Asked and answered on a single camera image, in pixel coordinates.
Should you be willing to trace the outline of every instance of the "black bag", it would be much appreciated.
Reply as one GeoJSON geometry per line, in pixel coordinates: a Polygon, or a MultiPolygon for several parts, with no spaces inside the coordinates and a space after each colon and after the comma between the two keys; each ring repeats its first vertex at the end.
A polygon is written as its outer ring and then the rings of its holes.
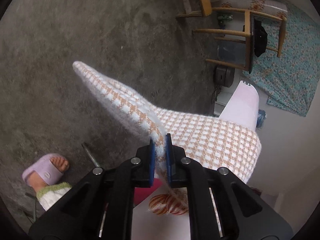
{"type": "Polygon", "coordinates": [[[268,43],[268,34],[261,25],[261,21],[254,19],[254,54],[260,57],[262,53],[266,52],[268,43]]]}

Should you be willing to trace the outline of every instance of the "concrete floor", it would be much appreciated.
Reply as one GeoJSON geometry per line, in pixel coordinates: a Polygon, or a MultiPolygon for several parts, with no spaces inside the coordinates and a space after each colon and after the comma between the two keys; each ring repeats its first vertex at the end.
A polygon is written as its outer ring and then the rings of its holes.
{"type": "Polygon", "coordinates": [[[204,59],[216,57],[216,44],[191,29],[215,27],[215,15],[178,22],[178,12],[182,0],[12,1],[0,21],[0,190],[25,230],[31,224],[17,207],[31,210],[24,194],[32,190],[21,174],[40,156],[65,155],[63,180],[75,184],[93,168],[82,142],[105,168],[141,146],[82,85],[73,61],[160,107],[210,113],[212,65],[204,59]]]}

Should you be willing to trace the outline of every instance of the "foot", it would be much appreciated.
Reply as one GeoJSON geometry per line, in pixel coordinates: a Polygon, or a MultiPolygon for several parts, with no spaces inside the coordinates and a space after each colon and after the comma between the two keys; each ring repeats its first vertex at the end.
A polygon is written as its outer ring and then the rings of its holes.
{"type": "MultiPolygon", "coordinates": [[[[69,169],[69,162],[64,158],[53,157],[50,161],[61,173],[69,169]]],[[[35,171],[29,175],[28,183],[36,193],[48,185],[35,171]]]]}

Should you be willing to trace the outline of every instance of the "pink slipper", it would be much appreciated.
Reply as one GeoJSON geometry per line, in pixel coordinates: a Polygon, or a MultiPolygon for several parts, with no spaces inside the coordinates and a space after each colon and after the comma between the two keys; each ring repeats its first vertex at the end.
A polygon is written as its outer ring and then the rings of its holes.
{"type": "Polygon", "coordinates": [[[22,173],[23,181],[30,186],[28,183],[29,175],[35,171],[39,174],[39,176],[44,180],[45,183],[48,185],[56,184],[59,179],[63,176],[61,173],[50,161],[52,157],[61,157],[66,159],[65,157],[61,156],[57,153],[49,153],[45,156],[42,156],[36,163],[32,164],[29,168],[27,168],[22,173]]]}

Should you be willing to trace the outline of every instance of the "checkered fabric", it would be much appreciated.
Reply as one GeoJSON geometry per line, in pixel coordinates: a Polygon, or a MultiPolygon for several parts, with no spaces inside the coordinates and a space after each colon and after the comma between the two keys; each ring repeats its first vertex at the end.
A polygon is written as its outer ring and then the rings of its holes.
{"type": "MultiPolygon", "coordinates": [[[[74,62],[75,72],[102,105],[131,133],[156,145],[156,170],[166,181],[165,135],[183,147],[186,156],[202,166],[224,166],[244,183],[250,178],[261,150],[255,131],[215,117],[187,114],[156,107],[132,88],[97,72],[82,62],[74,62]]],[[[187,205],[186,189],[173,194],[187,205]]]]}

